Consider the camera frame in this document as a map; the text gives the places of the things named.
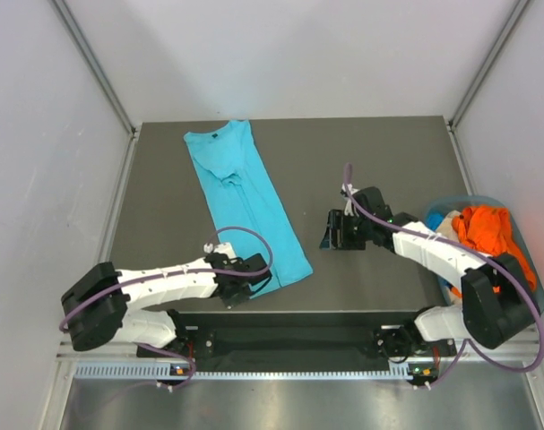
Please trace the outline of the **cyan t shirt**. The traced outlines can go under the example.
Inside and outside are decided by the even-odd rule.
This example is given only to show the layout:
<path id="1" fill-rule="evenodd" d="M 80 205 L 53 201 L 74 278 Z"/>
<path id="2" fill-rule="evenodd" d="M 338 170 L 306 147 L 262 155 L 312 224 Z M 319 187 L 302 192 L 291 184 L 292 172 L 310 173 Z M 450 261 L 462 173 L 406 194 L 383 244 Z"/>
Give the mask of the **cyan t shirt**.
<path id="1" fill-rule="evenodd" d="M 312 275 L 313 268 L 255 147 L 250 123 L 232 120 L 215 131 L 188 132 L 184 142 L 214 227 L 248 228 L 265 239 L 261 242 L 236 229 L 219 233 L 237 256 L 246 259 L 261 254 L 272 261 L 272 279 L 257 285 L 255 296 Z"/>

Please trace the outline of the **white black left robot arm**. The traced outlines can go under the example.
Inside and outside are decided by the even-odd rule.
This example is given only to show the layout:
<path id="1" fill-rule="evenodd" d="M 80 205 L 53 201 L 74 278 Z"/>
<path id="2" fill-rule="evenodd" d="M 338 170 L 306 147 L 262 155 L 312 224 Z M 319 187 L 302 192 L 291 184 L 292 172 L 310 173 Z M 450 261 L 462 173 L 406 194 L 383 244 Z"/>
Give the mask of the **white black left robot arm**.
<path id="1" fill-rule="evenodd" d="M 130 342 L 178 355 L 187 347 L 188 329 L 179 311 L 161 311 L 159 305 L 218 298 L 232 308 L 271 282 L 272 264 L 261 254 L 241 258 L 228 244 L 191 262 L 156 269 L 122 270 L 102 262 L 62 295 L 59 329 L 76 351 Z"/>

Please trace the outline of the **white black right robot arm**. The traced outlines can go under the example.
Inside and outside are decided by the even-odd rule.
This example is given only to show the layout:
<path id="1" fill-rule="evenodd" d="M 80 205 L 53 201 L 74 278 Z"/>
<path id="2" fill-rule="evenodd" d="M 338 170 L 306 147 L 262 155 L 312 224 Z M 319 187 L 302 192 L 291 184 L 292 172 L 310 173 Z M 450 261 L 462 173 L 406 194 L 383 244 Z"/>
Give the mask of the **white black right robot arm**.
<path id="1" fill-rule="evenodd" d="M 539 314 L 518 260 L 471 250 L 429 229 L 408 213 L 392 213 L 380 190 L 345 184 L 342 210 L 328 213 L 323 249 L 362 251 L 367 243 L 418 263 L 462 297 L 449 306 L 424 309 L 403 332 L 405 348 L 426 353 L 439 340 L 473 340 L 495 349 L 535 323 Z"/>

